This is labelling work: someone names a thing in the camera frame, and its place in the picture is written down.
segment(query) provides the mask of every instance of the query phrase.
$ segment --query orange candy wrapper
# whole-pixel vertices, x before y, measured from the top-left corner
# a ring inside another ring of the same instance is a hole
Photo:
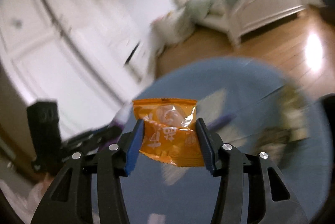
[[[196,100],[134,100],[136,119],[144,120],[140,152],[151,159],[176,166],[204,166],[194,131]]]

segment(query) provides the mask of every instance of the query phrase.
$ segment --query silver screw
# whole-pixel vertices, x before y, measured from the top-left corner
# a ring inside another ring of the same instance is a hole
[[[118,150],[119,149],[119,145],[118,144],[112,144],[112,145],[109,145],[109,150],[112,150],[112,151],[114,151],[114,150]]]
[[[266,152],[261,152],[259,156],[263,159],[267,159],[269,157],[269,155]]]
[[[232,145],[231,144],[223,144],[222,148],[225,150],[231,150],[232,149]]]
[[[79,159],[81,157],[81,153],[80,152],[75,152],[72,154],[72,159]]]

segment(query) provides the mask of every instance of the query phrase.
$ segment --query orange snack package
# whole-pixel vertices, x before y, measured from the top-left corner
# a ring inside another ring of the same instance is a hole
[[[136,119],[144,120],[140,152],[151,159],[176,166],[204,166],[194,131],[196,100],[134,100]]]

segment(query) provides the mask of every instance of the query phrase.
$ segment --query white wardrobe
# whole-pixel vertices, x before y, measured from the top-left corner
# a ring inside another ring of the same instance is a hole
[[[58,101],[63,139],[105,125],[154,80],[155,50],[118,0],[0,0],[0,33],[11,85],[26,106]],[[26,121],[0,124],[32,154]]]

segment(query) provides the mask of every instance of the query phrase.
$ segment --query blue round table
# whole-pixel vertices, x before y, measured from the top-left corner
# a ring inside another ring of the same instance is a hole
[[[265,127],[276,126],[275,91],[285,77],[266,64],[250,59],[211,59],[176,70],[147,88],[138,99],[176,97],[207,101],[221,114],[234,113],[232,121],[244,142],[239,149],[249,152]],[[224,91],[224,101],[209,95]],[[282,168],[285,181],[295,192],[308,219],[323,205],[328,195],[332,172],[332,140],[327,120],[317,102],[308,102],[306,111],[309,138],[300,142],[294,157]],[[124,132],[135,125],[131,115]],[[213,178],[204,167],[180,168],[173,178],[166,167],[140,154],[135,170],[121,178],[121,186],[132,224],[207,224],[211,222],[220,178]]]

